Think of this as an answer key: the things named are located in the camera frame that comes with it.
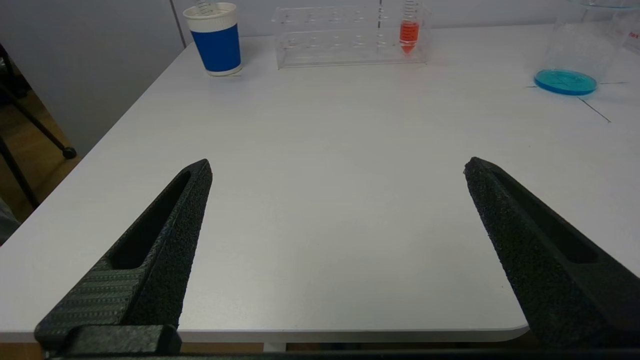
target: clear acrylic rack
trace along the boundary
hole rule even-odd
[[[418,3],[420,29],[410,54],[399,43],[404,0],[347,0],[340,6],[278,8],[272,20],[278,68],[426,63],[430,12],[423,0],[414,2]]]

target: orange liquid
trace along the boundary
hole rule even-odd
[[[417,22],[403,21],[400,27],[400,46],[405,54],[413,51],[415,43],[418,42],[420,25]]]

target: glass beaker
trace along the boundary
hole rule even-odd
[[[640,14],[640,0],[563,0],[536,85],[594,92]]]

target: gray wall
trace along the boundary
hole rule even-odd
[[[227,0],[238,5],[240,35],[270,35],[271,18],[276,7],[331,6],[353,3],[377,3],[378,0]],[[471,26],[525,25],[551,23],[556,7],[564,0],[426,0],[434,13],[434,28]],[[173,0],[187,43],[193,41],[182,11],[194,5],[192,0]]]
[[[0,42],[80,154],[183,50],[169,0],[0,0]]]

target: chair leg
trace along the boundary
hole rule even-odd
[[[33,190],[29,186],[29,183],[27,183],[27,179],[24,177],[24,174],[22,174],[20,167],[18,167],[18,164],[15,162],[13,155],[11,155],[9,148],[6,146],[4,140],[1,137],[0,153],[6,161],[6,164],[9,166],[9,169],[13,173],[13,176],[15,176],[16,181],[18,181],[18,185],[20,185],[20,187],[22,188],[22,191],[24,192],[24,195],[26,195],[27,200],[29,201],[29,203],[31,203],[31,206],[33,206],[34,209],[37,208],[40,205],[40,202],[38,201],[38,199],[36,199],[36,195],[33,193]]]
[[[4,94],[9,98],[9,101],[21,112],[24,117],[26,117],[35,127],[40,130],[51,142],[57,146],[60,150],[62,150],[62,155],[66,159],[73,159],[76,156],[76,150],[73,147],[65,147],[50,131],[47,129],[42,123],[36,119],[33,114],[31,114],[19,101],[15,96],[4,87],[4,85],[0,84],[0,91],[4,92]]]

